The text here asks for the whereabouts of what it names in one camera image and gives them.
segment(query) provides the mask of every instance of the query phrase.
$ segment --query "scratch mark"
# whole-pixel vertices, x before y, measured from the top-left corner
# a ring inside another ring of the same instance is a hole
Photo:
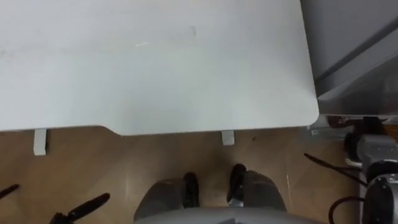
[[[286,174],[286,181],[287,181],[287,193],[289,195],[289,204],[292,207],[292,196],[290,195],[290,184],[289,184],[289,175]]]
[[[197,37],[197,28],[195,26],[191,26],[190,28],[191,28],[191,31],[192,31],[192,35],[194,37]]]
[[[142,46],[145,46],[148,44],[149,44],[148,42],[142,42],[142,43],[136,44],[135,47],[142,47]]]

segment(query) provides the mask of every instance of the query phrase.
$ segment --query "gray trouser leg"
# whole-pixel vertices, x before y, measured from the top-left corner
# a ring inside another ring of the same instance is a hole
[[[243,206],[273,208],[286,212],[286,206],[275,183],[254,171],[247,171],[243,179]]]
[[[134,215],[134,221],[183,208],[185,182],[182,179],[162,180],[145,194]]]

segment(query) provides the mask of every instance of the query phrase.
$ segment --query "black shoe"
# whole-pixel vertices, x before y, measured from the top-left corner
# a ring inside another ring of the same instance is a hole
[[[229,191],[226,201],[230,206],[243,206],[243,178],[246,173],[246,167],[242,164],[236,164],[229,177]]]
[[[361,136],[351,133],[347,134],[344,139],[344,150],[347,153],[345,162],[351,167],[362,168],[362,160],[357,153],[357,146],[360,139]]]
[[[184,208],[199,207],[199,184],[196,174],[186,173],[183,179],[186,185]]]

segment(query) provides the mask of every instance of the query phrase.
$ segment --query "gray fabric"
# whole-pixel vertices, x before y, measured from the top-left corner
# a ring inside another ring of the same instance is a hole
[[[319,224],[309,220],[266,208],[189,208],[143,218],[135,224]]]
[[[183,208],[185,183],[182,179],[162,180],[154,184],[141,200],[134,221]]]
[[[286,212],[286,206],[275,183],[254,171],[247,171],[243,180],[243,206],[272,208]]]

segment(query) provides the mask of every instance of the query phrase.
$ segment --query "wooden floor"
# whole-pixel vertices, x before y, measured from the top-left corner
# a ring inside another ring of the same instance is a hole
[[[343,165],[342,143],[309,141],[299,129],[236,132],[236,145],[223,147],[220,133],[121,137],[105,128],[56,129],[49,155],[32,155],[33,132],[0,133],[0,188],[21,189],[0,200],[0,223],[48,223],[104,192],[109,202],[80,224],[131,223],[135,209],[157,180],[198,174],[204,207],[226,206],[232,166],[245,164],[272,178],[290,213],[327,222],[329,206],[356,195],[345,177],[303,157],[310,152]],[[356,223],[355,204],[336,211],[336,223]]]

